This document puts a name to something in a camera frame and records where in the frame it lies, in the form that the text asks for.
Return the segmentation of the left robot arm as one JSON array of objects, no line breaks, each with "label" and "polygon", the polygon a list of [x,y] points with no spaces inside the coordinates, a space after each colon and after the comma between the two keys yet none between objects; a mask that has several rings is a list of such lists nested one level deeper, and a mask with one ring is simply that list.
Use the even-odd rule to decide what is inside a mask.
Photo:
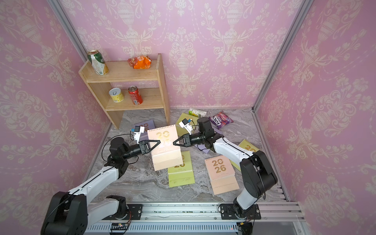
[{"label": "left robot arm", "polygon": [[149,154],[160,140],[144,140],[130,146],[117,136],[110,142],[110,152],[104,167],[94,176],[68,192],[56,193],[44,219],[42,235],[83,235],[93,224],[111,216],[114,219],[132,219],[126,198],[111,195],[100,203],[92,200],[111,183],[125,174],[128,159]]}]

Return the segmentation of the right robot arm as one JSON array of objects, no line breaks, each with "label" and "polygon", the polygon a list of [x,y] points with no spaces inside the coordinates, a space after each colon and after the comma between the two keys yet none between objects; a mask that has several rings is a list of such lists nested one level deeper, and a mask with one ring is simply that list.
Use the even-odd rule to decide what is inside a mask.
[{"label": "right robot arm", "polygon": [[188,131],[173,142],[175,146],[190,147],[204,145],[214,153],[223,155],[241,169],[244,189],[234,200],[234,212],[238,218],[246,218],[251,214],[256,202],[266,197],[266,192],[278,183],[277,175],[266,154],[261,150],[252,152],[243,149],[214,131],[208,117],[197,120],[198,133],[192,133],[193,121],[183,119],[179,126]]}]

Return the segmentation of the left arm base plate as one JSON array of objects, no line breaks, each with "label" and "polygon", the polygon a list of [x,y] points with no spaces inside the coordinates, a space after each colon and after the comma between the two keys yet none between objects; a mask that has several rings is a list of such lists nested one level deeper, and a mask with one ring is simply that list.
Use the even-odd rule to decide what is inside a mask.
[{"label": "left arm base plate", "polygon": [[140,220],[142,216],[143,205],[142,204],[127,204],[125,210],[115,215],[110,215],[104,220]]}]

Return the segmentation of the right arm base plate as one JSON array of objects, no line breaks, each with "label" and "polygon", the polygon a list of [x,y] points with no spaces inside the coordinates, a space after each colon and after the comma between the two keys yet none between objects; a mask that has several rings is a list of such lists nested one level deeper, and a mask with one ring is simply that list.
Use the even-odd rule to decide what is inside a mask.
[{"label": "right arm base plate", "polygon": [[248,209],[242,209],[238,204],[222,203],[218,207],[222,220],[261,220],[260,209],[257,204],[253,204]]}]

